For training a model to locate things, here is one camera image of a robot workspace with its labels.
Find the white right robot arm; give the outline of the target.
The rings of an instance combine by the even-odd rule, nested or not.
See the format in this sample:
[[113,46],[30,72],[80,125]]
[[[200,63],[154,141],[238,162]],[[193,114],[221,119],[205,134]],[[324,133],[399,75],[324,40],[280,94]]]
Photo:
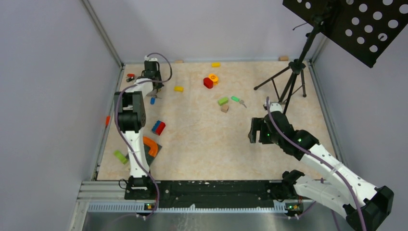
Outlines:
[[318,182],[298,170],[285,172],[282,192],[307,197],[343,217],[356,231],[375,231],[390,215],[394,192],[378,187],[351,171],[306,130],[295,130],[279,103],[266,102],[267,114],[252,118],[250,143],[275,144],[328,181]]

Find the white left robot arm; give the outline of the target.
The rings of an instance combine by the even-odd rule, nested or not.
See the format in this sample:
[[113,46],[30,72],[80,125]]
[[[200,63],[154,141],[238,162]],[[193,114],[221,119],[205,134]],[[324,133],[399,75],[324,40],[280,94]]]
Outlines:
[[157,58],[146,56],[142,76],[114,95],[115,125],[127,146],[129,156],[130,176],[126,191],[136,190],[143,199],[152,197],[154,193],[143,143],[143,130],[147,120],[144,98],[160,87],[160,64]]

